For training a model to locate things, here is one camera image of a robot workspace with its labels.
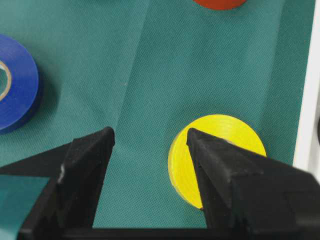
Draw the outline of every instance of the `tape roll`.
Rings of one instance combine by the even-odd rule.
[[[0,93],[0,134],[25,124],[40,104],[42,83],[30,53],[17,41],[0,34],[0,68],[7,84]]]
[[[229,10],[239,7],[246,0],[194,0],[203,7],[214,10]]]
[[[208,115],[186,126],[173,140],[168,155],[170,181],[177,193],[189,204],[201,209],[197,178],[187,146],[190,128],[225,139],[232,144],[266,156],[266,150],[256,132],[243,121],[228,115]]]

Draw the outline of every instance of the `blue tape roll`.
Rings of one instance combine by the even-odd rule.
[[[0,34],[0,68],[8,84],[0,93],[0,134],[25,124],[40,105],[42,83],[31,54],[20,43]]]

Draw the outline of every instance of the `tape roll center hole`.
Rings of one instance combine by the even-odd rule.
[[[11,87],[11,73],[8,67],[0,61],[0,101],[5,98]]]

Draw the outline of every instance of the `green cloth surface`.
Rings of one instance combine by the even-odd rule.
[[[7,87],[7,74],[0,68],[0,95],[4,92]]]
[[[111,126],[94,226],[205,227],[171,186],[170,145],[193,120],[227,114],[258,133],[269,157],[292,164],[314,5],[2,0],[0,33],[30,51],[45,89],[34,118],[0,135],[0,165]]]
[[[17,238],[48,180],[46,177],[0,175],[0,239]]]

